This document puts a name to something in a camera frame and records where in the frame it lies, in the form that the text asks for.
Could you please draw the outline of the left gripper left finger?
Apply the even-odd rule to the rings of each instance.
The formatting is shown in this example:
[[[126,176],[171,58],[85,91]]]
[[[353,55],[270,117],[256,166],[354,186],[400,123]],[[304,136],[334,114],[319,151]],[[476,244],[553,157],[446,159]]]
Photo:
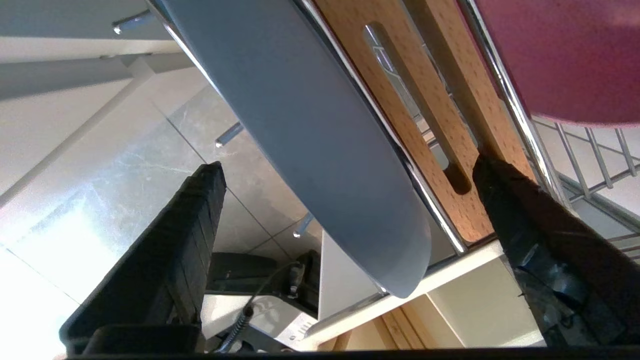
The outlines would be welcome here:
[[[67,353],[193,353],[227,183],[202,164],[64,322]]]

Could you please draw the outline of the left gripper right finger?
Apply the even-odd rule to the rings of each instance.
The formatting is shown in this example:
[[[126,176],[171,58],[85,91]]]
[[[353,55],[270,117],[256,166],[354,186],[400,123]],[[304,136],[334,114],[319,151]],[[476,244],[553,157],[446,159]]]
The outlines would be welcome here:
[[[547,347],[640,347],[640,264],[512,164],[484,154],[472,178]]]

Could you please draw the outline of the blue round plate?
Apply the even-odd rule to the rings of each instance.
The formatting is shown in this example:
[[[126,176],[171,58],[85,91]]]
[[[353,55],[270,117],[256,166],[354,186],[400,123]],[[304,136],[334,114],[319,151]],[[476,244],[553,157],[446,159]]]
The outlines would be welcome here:
[[[408,297],[429,212],[375,110],[296,0],[151,0],[270,164],[377,284]]]

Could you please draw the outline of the pink speckled bowl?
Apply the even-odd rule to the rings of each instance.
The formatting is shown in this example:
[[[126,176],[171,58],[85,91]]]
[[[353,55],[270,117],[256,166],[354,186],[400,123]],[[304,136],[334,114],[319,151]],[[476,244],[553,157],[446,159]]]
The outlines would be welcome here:
[[[476,0],[535,116],[640,127],[640,0]]]

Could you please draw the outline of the white two-compartment cutlery holder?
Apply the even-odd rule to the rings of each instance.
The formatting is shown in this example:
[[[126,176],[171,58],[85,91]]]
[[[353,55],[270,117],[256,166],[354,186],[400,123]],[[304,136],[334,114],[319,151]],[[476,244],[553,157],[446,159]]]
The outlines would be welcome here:
[[[459,258],[444,233],[432,229],[433,265],[407,298],[386,294],[322,233],[318,322],[300,346],[316,350],[350,333],[350,349],[391,345],[394,335],[412,328],[404,346],[519,347],[542,341],[521,290],[502,259],[498,242]]]

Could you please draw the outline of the brown slotted wooden board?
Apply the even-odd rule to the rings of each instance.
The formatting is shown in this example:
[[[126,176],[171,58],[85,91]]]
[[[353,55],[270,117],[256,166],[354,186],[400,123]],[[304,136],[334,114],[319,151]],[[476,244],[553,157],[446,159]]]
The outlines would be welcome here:
[[[480,154],[534,179],[456,0],[314,0],[466,243],[494,232],[473,168]],[[442,169],[365,37],[372,28],[449,159]]]

